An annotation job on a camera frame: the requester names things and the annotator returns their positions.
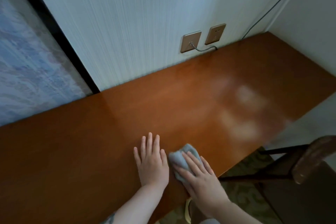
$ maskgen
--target finger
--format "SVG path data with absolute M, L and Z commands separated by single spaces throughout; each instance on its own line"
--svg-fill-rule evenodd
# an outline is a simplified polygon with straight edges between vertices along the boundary
M 134 152 L 134 159 L 136 162 L 136 166 L 139 168 L 141 166 L 141 159 L 139 157 L 138 148 L 134 147 L 133 152 Z
M 175 164 L 173 165 L 173 167 L 187 182 L 189 182 L 190 184 L 193 184 L 195 182 L 196 177 L 191 172 Z
M 153 135 L 151 132 L 149 132 L 147 138 L 146 156 L 152 154 L 152 146 L 153 146 Z
M 192 186 L 190 185 L 190 183 L 186 183 L 186 182 L 183 182 L 183 185 L 184 187 L 186 188 L 187 192 L 189 193 L 189 195 L 192 197 L 192 198 L 196 198 L 196 193 L 194 191 L 194 189 L 192 188 Z
M 192 159 L 192 161 L 198 166 L 198 168 L 202 171 L 202 173 L 206 174 L 207 171 L 202 165 L 202 163 L 190 152 L 187 152 L 187 155 Z
M 141 160 L 143 161 L 146 158 L 146 137 L 141 138 Z
M 153 144 L 153 154 L 159 155 L 160 154 L 160 136 L 156 135 L 154 144 Z
M 160 156 L 161 156 L 161 160 L 162 160 L 162 165 L 165 167 L 165 166 L 168 166 L 168 160 L 167 160 L 167 155 L 166 155 L 166 152 L 164 149 L 161 149 L 160 150 Z
M 203 157 L 201 156 L 201 160 L 202 160 L 202 162 L 203 162 L 203 165 L 204 165 L 205 169 L 208 171 L 208 173 L 209 173 L 210 175 L 215 175 L 215 172 L 211 169 L 209 163 L 205 160 L 205 158 L 203 158 Z
M 186 160 L 188 166 L 190 167 L 191 171 L 196 175 L 199 176 L 201 175 L 203 172 L 199 169 L 199 167 L 196 165 L 195 162 L 193 162 L 193 160 L 184 152 L 182 152 L 182 156 L 183 158 Z

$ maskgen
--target wire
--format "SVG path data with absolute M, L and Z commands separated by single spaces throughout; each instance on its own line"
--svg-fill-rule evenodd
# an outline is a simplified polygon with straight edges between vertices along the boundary
M 196 51 L 199 51 L 199 52 L 205 52 L 205 51 L 207 51 L 207 50 L 210 50 L 211 48 L 215 48 L 216 50 L 218 50 L 218 48 L 217 48 L 216 46 L 210 46 L 209 48 L 206 48 L 205 50 L 199 50 L 199 49 L 197 49 L 197 48 L 195 47 L 195 45 L 194 45 L 193 42 L 190 42 L 189 45 L 191 45 L 192 47 L 194 47 L 195 50 L 196 50 Z
M 253 24 L 253 26 L 252 27 L 250 27 L 250 29 L 247 31 L 247 33 L 241 38 L 241 40 L 243 40 L 244 38 L 245 38 L 245 36 L 250 32 L 250 30 L 252 29 L 252 28 L 254 28 L 254 26 L 255 25 L 257 25 L 258 23 L 259 23 L 259 21 L 261 21 L 279 2 L 280 2 L 281 0 L 278 0 L 276 3 L 275 3 L 275 5 L 273 5 L 272 6 L 272 8 L 271 9 L 269 9 L 268 11 L 267 11 L 267 13 L 265 13 L 264 15 L 263 15 L 263 17 L 261 17 L 256 23 L 254 23 Z

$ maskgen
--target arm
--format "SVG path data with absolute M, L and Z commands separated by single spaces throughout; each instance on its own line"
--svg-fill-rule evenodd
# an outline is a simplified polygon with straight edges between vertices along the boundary
M 229 200 L 214 171 L 203 157 L 202 165 L 190 152 L 182 155 L 195 176 L 176 165 L 174 168 L 188 181 L 188 184 L 184 184 L 185 188 L 206 216 L 215 218 L 221 224 L 261 224 Z
M 114 214 L 113 224 L 146 224 L 158 205 L 169 181 L 167 156 L 160 150 L 160 137 L 157 135 L 152 144 L 152 133 L 141 141 L 141 158 L 134 148 L 134 158 L 138 167 L 141 188 Z

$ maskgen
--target left hand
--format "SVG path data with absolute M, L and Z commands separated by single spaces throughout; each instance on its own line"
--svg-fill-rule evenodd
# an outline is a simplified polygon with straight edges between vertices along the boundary
M 160 137 L 156 135 L 154 144 L 152 133 L 141 139 L 141 159 L 138 149 L 134 147 L 134 158 L 138 167 L 140 182 L 142 186 L 150 185 L 160 190 L 166 188 L 169 182 L 169 166 L 167 155 L 164 149 L 160 150 Z

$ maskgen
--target outlet plate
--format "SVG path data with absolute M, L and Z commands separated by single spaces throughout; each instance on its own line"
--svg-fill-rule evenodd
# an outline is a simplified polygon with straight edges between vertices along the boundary
M 202 31 L 198 31 L 195 33 L 184 35 L 182 38 L 181 53 L 188 52 L 188 51 L 195 49 L 194 47 L 190 45 L 190 42 L 192 42 L 197 48 L 198 42 L 201 37 L 201 33 Z
M 218 42 L 224 32 L 225 26 L 226 24 L 224 23 L 224 24 L 211 27 L 208 33 L 208 37 L 205 40 L 205 45 Z

